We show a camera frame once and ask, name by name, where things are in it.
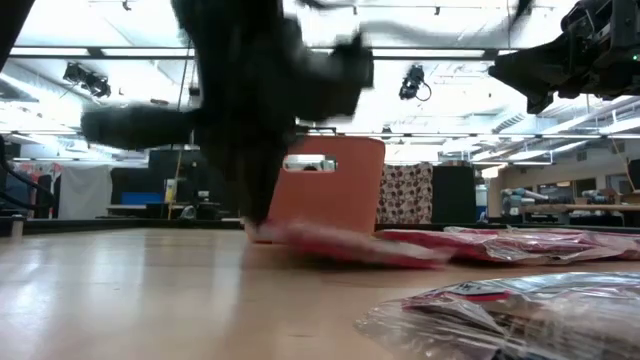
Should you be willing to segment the black overhead crossbar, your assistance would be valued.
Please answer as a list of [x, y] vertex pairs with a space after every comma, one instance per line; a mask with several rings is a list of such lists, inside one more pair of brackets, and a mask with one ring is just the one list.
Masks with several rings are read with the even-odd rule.
[[[377, 60], [390, 61], [489, 61], [516, 49], [401, 48], [373, 47]], [[189, 47], [54, 47], [15, 46], [8, 57], [15, 59], [91, 59], [91, 60], [186, 60], [196, 51]]]

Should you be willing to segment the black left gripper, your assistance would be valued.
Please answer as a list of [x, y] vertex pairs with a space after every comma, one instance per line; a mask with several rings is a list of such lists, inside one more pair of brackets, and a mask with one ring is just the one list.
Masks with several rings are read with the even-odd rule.
[[[321, 122], [353, 116], [372, 87], [374, 59], [356, 32], [315, 52], [282, 0], [171, 0], [196, 55], [200, 105], [175, 110], [151, 105], [87, 109], [81, 131], [89, 142], [127, 150], [185, 144], [198, 135], [240, 215], [263, 223], [284, 157], [298, 136], [297, 119]], [[261, 146], [254, 204], [240, 142]]]

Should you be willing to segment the black cabinet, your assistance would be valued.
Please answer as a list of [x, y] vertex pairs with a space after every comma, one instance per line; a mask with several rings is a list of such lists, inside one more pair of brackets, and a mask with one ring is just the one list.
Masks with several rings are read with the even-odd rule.
[[471, 167], [434, 167], [432, 188], [432, 223], [476, 222], [475, 178]]

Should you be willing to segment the brown dotted curtain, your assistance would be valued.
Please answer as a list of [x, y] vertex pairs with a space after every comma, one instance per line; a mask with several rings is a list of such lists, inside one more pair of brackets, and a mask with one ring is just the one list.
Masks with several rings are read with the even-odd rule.
[[429, 224], [433, 166], [430, 163], [383, 167], [376, 209], [378, 224]]

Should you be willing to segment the orange plastic basket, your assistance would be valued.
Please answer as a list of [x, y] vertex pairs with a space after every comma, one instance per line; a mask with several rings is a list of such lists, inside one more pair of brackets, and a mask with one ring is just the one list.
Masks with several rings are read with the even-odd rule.
[[332, 172], [282, 169], [268, 218], [276, 222], [309, 221], [370, 234], [385, 158], [377, 139], [349, 136], [309, 136], [289, 150], [291, 155], [327, 155]]

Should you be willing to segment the black room divider panel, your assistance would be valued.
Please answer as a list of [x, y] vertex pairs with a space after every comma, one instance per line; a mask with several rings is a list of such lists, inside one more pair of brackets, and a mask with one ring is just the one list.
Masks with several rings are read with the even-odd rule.
[[161, 184], [178, 179], [178, 192], [192, 193], [205, 163], [199, 151], [162, 149], [150, 151], [148, 167]]

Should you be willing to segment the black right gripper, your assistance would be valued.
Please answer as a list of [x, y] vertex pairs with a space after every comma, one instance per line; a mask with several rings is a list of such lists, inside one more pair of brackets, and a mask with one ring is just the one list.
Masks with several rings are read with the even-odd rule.
[[543, 112], [554, 95], [640, 96], [640, 0], [579, 0], [561, 29], [568, 41], [500, 55], [489, 67], [526, 97], [528, 114]]

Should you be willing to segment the wooden background table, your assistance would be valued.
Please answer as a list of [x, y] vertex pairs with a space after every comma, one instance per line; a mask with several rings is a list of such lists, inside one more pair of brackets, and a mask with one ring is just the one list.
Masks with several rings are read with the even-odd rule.
[[521, 213], [567, 213], [573, 211], [640, 212], [640, 205], [541, 204], [521, 206]]

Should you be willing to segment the black ceiling equipment cluster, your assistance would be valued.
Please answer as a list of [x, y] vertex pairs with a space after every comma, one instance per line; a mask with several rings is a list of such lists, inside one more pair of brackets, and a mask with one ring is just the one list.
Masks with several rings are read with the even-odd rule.
[[87, 90], [93, 97], [102, 98], [111, 96], [111, 86], [108, 83], [108, 78], [85, 69], [79, 63], [68, 63], [63, 79], [73, 85], [79, 85], [82, 89]]

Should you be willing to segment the blue panel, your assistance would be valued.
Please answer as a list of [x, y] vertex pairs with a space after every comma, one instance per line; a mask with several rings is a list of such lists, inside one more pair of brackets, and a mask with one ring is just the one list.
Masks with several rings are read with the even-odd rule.
[[161, 193], [154, 192], [123, 192], [121, 194], [121, 205], [147, 205], [158, 204], [164, 202], [164, 196]]

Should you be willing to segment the clear plastic snack bag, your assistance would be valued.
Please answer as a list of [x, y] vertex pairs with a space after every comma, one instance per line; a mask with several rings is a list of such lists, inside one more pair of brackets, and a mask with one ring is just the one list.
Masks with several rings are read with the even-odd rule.
[[467, 281], [383, 302], [355, 328], [397, 360], [640, 360], [640, 272]]

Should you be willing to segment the white hanging sheet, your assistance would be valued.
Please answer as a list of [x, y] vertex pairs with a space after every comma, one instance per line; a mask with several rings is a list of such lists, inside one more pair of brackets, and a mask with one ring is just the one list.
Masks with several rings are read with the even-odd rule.
[[108, 215], [111, 204], [111, 167], [69, 167], [61, 169], [58, 218], [93, 220]]

